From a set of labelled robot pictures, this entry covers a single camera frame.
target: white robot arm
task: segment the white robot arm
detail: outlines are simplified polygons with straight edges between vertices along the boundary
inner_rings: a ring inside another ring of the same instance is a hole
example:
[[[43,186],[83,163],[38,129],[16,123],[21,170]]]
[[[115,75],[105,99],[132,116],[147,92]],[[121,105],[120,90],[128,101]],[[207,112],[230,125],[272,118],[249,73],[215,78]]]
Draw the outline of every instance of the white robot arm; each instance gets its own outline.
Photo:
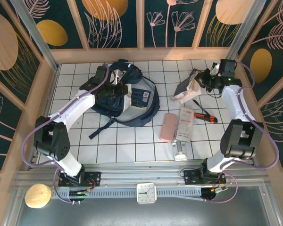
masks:
[[[108,78],[106,82],[97,90],[89,93],[92,88],[104,80],[107,70]],[[124,109],[131,104],[131,87],[118,82],[121,76],[120,70],[110,71],[104,66],[99,66],[96,75],[83,84],[75,97],[64,107],[48,118],[41,116],[36,121],[36,127],[38,127],[55,118],[54,121],[35,133],[34,147],[38,152],[54,160],[56,164],[63,168],[63,174],[73,183],[82,183],[85,172],[84,166],[69,152],[68,131],[75,121],[99,100],[125,96],[127,102]]]
[[[221,60],[211,71],[206,69],[195,77],[198,84],[208,92],[213,89],[219,90],[222,99],[227,103],[232,120],[221,138],[220,150],[205,159],[199,169],[184,171],[186,184],[218,184],[220,180],[225,181],[223,170],[226,167],[235,161],[250,159],[256,155],[262,132],[248,120],[249,118],[255,121],[247,107],[243,92],[240,92],[242,83],[234,78],[235,68],[235,61]]]
[[[193,180],[191,175],[188,177],[190,184],[213,184],[223,175],[222,170],[233,163],[230,160],[244,160],[254,157],[256,154],[262,133],[252,126],[245,117],[238,102],[237,96],[240,95],[246,113],[251,119],[255,120],[249,112],[243,93],[239,93],[242,84],[239,79],[234,78],[235,66],[235,61],[221,60],[212,71],[207,69],[199,73],[195,78],[200,86],[206,88],[207,91],[210,92],[212,89],[219,90],[222,98],[227,102],[232,121],[221,139],[220,150],[201,164],[198,169],[199,172],[195,174],[195,177],[198,177],[198,179]],[[84,166],[69,152],[70,143],[67,132],[73,123],[88,108],[92,107],[97,100],[107,96],[121,97],[130,93],[130,87],[118,86],[117,82],[115,82],[117,77],[109,78],[109,82],[99,90],[79,98],[95,84],[103,80],[103,72],[97,72],[95,78],[82,85],[76,96],[61,110],[49,118],[40,117],[36,122],[36,126],[38,126],[50,118],[60,115],[61,111],[67,109],[54,122],[36,132],[34,146],[39,152],[55,160],[64,169],[65,177],[71,180],[72,183],[80,185],[84,180],[85,172]],[[78,100],[68,108],[68,105],[75,99]]]

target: clock face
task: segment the clock face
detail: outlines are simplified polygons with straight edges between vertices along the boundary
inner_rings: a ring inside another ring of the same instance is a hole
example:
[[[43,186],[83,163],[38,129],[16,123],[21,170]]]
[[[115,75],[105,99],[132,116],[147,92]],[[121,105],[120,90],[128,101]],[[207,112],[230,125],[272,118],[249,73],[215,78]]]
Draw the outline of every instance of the clock face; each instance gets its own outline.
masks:
[[[156,187],[153,183],[142,183],[136,186],[138,203],[154,203],[157,199]]]

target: pink eraser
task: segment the pink eraser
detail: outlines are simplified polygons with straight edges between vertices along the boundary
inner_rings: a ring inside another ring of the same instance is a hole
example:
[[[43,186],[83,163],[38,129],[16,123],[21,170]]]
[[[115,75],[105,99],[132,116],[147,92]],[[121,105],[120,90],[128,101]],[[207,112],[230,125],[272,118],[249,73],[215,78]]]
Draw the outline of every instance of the pink eraser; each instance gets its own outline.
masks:
[[[159,139],[163,142],[171,143],[174,139],[176,124],[177,124],[177,115],[166,113]]]

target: white tile floor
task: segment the white tile floor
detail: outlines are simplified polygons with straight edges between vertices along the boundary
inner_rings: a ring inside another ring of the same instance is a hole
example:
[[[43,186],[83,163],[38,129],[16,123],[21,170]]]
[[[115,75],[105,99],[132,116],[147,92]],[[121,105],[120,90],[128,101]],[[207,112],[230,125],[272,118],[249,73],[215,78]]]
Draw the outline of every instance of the white tile floor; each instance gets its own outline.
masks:
[[[145,77],[156,83],[160,96],[160,110],[152,122],[145,127],[130,128],[113,124],[90,140],[88,136],[99,126],[108,122],[108,118],[95,111],[87,110],[69,131],[71,153],[83,164],[104,162],[135,161],[173,161],[172,146],[159,140],[161,126],[166,113],[179,114],[181,106],[202,110],[193,102],[184,105],[173,102],[170,98],[177,85],[186,79],[193,68],[204,70],[211,68],[213,61],[182,60],[134,62]],[[102,63],[66,64],[60,69],[60,76],[52,100],[50,113],[64,106],[79,90]],[[215,99],[202,91],[195,98],[210,114],[218,118],[218,124],[209,124],[194,120],[191,142],[187,144],[188,159],[204,159],[219,150],[220,139],[230,121],[226,103]],[[39,157],[39,162],[46,158]]]

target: bread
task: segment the bread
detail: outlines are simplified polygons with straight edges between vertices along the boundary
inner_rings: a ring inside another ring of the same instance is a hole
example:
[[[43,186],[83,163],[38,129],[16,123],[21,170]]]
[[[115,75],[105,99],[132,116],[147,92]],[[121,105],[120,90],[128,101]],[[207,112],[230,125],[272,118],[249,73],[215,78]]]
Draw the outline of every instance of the bread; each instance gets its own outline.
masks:
[[[42,208],[51,198],[51,189],[47,185],[36,184],[31,186],[25,195],[25,203],[30,208]]]

